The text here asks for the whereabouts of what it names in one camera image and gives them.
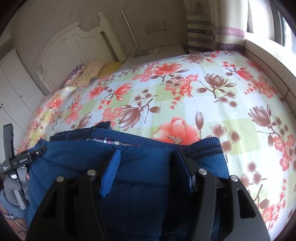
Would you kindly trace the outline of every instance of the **bedsheet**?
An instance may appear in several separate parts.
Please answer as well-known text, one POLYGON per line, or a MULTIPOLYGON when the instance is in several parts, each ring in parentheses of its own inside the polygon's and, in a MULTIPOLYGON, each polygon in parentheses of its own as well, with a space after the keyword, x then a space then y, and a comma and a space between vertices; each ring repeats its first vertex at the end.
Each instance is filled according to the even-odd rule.
POLYGON ((163 59, 46 97, 19 151, 57 132, 111 121, 114 130, 189 145, 220 139, 274 239, 296 206, 295 118, 278 90, 239 52, 163 59))

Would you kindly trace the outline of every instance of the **wall switch plate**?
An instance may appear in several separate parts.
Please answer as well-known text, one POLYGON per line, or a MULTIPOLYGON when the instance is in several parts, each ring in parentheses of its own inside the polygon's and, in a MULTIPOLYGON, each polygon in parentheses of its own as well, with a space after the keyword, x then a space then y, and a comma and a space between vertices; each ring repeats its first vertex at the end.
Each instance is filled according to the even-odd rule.
POLYGON ((146 25, 144 26, 145 27, 145 31, 147 34, 151 34, 151 33, 154 33, 154 28, 153 28, 153 25, 146 25))
POLYGON ((165 30, 165 23, 164 22, 158 22, 153 24, 153 28, 155 32, 158 31, 164 31, 165 30))

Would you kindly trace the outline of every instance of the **pillow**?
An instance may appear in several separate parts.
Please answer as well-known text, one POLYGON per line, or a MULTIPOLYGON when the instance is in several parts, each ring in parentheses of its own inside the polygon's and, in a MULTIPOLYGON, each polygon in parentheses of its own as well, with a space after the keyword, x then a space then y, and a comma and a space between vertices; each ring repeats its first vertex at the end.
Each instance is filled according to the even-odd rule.
POLYGON ((68 77, 63 81, 62 85, 61 85, 61 88, 60 89, 63 89, 64 87, 68 86, 68 83, 71 81, 71 80, 75 80, 77 79, 82 73, 83 73, 83 70, 85 69, 87 64, 80 64, 78 65, 69 75, 68 77))
POLYGON ((67 86, 81 87, 87 85, 89 82, 95 81, 105 65, 106 63, 103 60, 89 63, 83 73, 76 79, 71 80, 67 86))
POLYGON ((111 62, 105 66, 100 72, 98 79, 107 75, 111 75, 113 72, 116 72, 121 67, 120 62, 111 62))

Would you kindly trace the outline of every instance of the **silver screw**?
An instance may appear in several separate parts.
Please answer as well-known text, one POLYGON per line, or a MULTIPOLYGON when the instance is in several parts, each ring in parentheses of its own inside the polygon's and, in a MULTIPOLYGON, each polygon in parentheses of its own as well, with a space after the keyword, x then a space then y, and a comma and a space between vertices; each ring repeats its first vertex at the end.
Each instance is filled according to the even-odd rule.
POLYGON ((64 180, 64 177, 63 176, 57 177, 57 182, 58 183, 61 183, 63 180, 64 180))
POLYGON ((96 171, 95 171, 95 170, 89 170, 89 171, 87 172, 87 174, 88 174, 89 176, 93 176, 93 175, 96 174, 96 171))
POLYGON ((239 178, 236 175, 231 175, 230 179, 233 180, 234 182, 237 182, 239 178))
POLYGON ((207 170, 206 169, 199 169, 198 172, 201 174, 201 175, 206 175, 207 174, 207 170))

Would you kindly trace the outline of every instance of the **blue jacket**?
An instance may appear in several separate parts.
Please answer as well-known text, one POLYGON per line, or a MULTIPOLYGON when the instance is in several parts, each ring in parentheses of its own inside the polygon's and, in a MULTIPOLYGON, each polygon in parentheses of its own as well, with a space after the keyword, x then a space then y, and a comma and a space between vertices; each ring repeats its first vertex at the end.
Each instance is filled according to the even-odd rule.
MULTIPOLYGON (((57 176, 77 178, 97 168, 100 161, 119 149, 121 163, 111 192, 97 200, 111 240, 184 239, 194 204, 184 192, 179 171, 172 161, 177 145, 106 129, 63 132, 51 140, 56 141, 40 140, 36 145, 47 145, 47 151, 30 167, 28 224, 57 176), (78 140, 89 137, 134 146, 78 140)), ((201 168, 215 176, 229 177, 219 139, 211 137, 181 147, 201 168)))

